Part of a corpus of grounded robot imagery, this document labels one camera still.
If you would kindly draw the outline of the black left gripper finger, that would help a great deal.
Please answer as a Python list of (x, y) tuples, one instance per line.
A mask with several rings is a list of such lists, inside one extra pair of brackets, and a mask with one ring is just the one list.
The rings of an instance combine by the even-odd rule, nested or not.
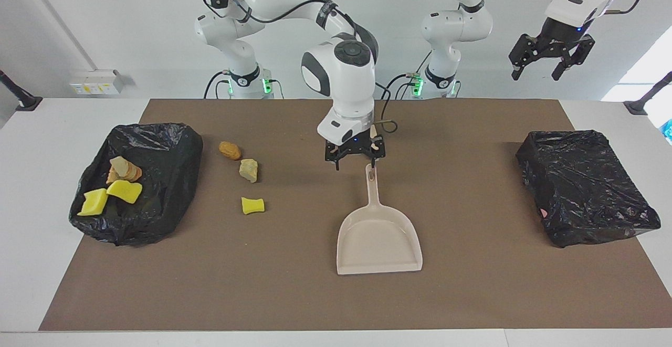
[(518, 41), (514, 44), (511, 52), (508, 55), (509, 61), (512, 64), (513, 70), (511, 77), (514, 81), (518, 81), (522, 75), (524, 67), (544, 58), (544, 49), (547, 47), (547, 39), (541, 35), (532, 37), (528, 34), (519, 36)]
[(561, 53), (561, 61), (553, 70), (551, 77), (554, 81), (559, 81), (564, 72), (573, 66), (582, 65), (585, 62), (595, 44), (595, 40), (588, 34), (576, 41), (576, 43), (568, 44), (557, 41), (556, 44), (561, 44), (562, 46), (562, 48), (559, 47), (556, 49), (557, 52)]

